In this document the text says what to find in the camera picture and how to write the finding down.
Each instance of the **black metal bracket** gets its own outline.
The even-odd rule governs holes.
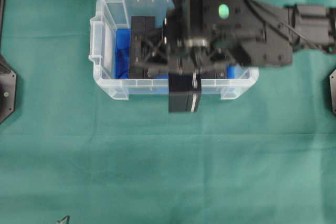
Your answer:
[[[0,40],[5,0],[0,0]],[[15,111],[16,73],[11,69],[5,58],[0,55],[0,123]]]
[[[330,78],[332,112],[336,115],[336,69],[330,75],[329,78]]]

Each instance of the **green fabric surface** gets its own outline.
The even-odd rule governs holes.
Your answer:
[[[114,101],[95,84],[95,3],[6,0],[18,87],[0,125],[0,223],[336,222],[336,56],[302,51],[237,100],[168,114],[165,96]]]

